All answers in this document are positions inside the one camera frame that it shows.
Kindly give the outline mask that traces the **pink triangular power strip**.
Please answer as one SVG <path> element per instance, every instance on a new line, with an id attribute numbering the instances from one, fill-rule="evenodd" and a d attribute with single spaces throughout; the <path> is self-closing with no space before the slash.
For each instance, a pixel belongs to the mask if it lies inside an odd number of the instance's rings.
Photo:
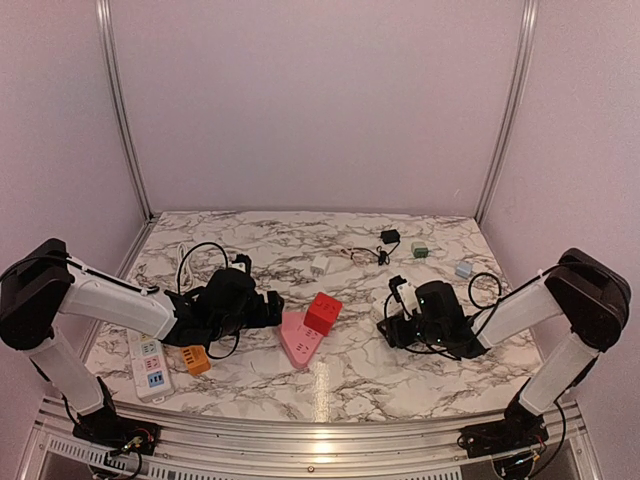
<path id="1" fill-rule="evenodd" d="M 305 369 L 324 336 L 304 325 L 305 314 L 285 312 L 277 333 L 280 344 L 295 369 Z"/>

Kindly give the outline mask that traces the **red cube socket adapter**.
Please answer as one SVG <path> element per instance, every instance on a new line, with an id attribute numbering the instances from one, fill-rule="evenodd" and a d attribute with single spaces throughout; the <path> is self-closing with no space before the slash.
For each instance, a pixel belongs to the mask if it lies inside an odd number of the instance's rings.
<path id="1" fill-rule="evenodd" d="M 303 324 L 322 336 L 328 336 L 342 308 L 342 302 L 319 292 L 307 309 Z"/>

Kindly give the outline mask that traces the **orange power strip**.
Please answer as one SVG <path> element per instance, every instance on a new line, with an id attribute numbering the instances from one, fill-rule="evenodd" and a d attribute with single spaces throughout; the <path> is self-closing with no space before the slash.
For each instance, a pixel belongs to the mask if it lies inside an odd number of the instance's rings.
<path id="1" fill-rule="evenodd" d="M 209 357 L 202 345 L 183 347 L 181 355 L 188 373 L 192 376 L 201 375 L 211 368 Z"/>

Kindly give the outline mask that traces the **black adapter with cable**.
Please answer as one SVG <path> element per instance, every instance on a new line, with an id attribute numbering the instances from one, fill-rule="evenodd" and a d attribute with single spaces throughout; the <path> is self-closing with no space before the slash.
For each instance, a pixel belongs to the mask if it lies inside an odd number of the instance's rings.
<path id="1" fill-rule="evenodd" d="M 396 229 L 383 230 L 380 233 L 380 240 L 382 244 L 375 250 L 377 263 L 379 266 L 388 265 L 390 256 L 401 243 L 401 235 Z"/>

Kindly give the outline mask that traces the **white travel adapter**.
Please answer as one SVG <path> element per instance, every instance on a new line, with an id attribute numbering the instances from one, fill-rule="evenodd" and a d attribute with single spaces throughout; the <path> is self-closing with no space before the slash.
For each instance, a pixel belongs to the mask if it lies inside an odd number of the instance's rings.
<path id="1" fill-rule="evenodd" d="M 396 315 L 402 311 L 401 305 L 394 298 L 388 302 L 386 309 L 384 307 L 385 302 L 386 299 L 381 298 L 373 304 L 370 315 L 374 322 L 382 321 L 385 317 Z"/>

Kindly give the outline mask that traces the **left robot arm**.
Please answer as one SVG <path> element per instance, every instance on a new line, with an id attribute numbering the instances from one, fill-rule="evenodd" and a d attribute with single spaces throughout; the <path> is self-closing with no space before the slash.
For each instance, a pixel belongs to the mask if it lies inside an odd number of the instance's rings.
<path id="1" fill-rule="evenodd" d="M 126 423 L 104 382 L 55 329 L 58 315 L 105 321 L 174 347 L 207 348 L 245 329 L 280 325 L 283 309 L 277 292 L 257 292 L 248 270 L 225 266 L 184 294 L 144 288 L 87 266 L 56 238 L 1 275 L 2 342 L 27 355 L 75 409 L 80 429 L 106 445 L 125 438 Z"/>

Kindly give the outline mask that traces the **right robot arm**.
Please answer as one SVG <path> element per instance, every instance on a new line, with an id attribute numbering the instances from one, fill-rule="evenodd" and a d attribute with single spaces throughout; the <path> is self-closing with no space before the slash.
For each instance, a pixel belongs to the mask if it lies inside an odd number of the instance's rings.
<path id="1" fill-rule="evenodd" d="M 453 286 L 430 281 L 413 292 L 409 308 L 400 276 L 390 282 L 388 298 L 399 313 L 385 313 L 377 324 L 387 344 L 412 352 L 416 343 L 426 355 L 474 359 L 503 341 L 547 320 L 563 317 L 569 324 L 540 369 L 530 377 L 504 411 L 495 438 L 515 448 L 529 437 L 542 415 L 566 390 L 578 385 L 600 354 L 620 339 L 630 317 L 631 288 L 619 274 L 577 248 L 491 305 L 464 313 Z"/>

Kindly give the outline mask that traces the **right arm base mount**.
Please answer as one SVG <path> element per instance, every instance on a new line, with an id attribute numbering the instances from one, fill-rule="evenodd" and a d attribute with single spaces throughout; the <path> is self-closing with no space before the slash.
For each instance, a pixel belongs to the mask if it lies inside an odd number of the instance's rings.
<path id="1" fill-rule="evenodd" d="M 543 423 L 543 415 L 527 410 L 517 394 L 502 419 L 463 427 L 457 444 L 469 458 L 506 453 L 545 443 L 549 434 Z"/>

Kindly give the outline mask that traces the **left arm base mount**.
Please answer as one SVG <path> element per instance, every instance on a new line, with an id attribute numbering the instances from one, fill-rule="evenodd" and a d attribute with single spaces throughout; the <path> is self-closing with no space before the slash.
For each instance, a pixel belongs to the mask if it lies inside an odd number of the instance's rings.
<path id="1" fill-rule="evenodd" d="M 152 455 L 157 445 L 160 426 L 154 422 L 119 415 L 106 384 L 100 377 L 97 377 L 97 381 L 103 402 L 95 412 L 74 415 L 68 401 L 63 399 L 67 416 L 74 424 L 73 435 L 91 443 L 110 447 L 117 453 L 136 448 L 142 455 Z"/>

